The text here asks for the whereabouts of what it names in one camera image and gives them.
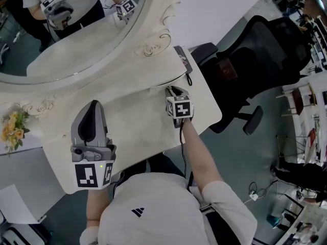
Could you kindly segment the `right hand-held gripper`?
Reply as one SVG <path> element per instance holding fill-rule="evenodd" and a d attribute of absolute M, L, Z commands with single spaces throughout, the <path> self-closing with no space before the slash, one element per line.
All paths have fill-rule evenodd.
<path fill-rule="evenodd" d="M 166 111 L 172 117 L 175 128 L 180 128 L 186 118 L 193 118 L 194 105 L 189 92 L 181 87 L 168 86 L 166 88 Z"/>

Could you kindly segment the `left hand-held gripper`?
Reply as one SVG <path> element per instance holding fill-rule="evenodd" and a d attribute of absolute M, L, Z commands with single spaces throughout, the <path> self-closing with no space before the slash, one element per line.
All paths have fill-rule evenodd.
<path fill-rule="evenodd" d="M 76 188 L 103 189 L 110 185 L 116 145 L 111 140 L 107 144 L 107 123 L 99 101 L 91 101 L 78 113 L 71 137 L 71 170 Z"/>

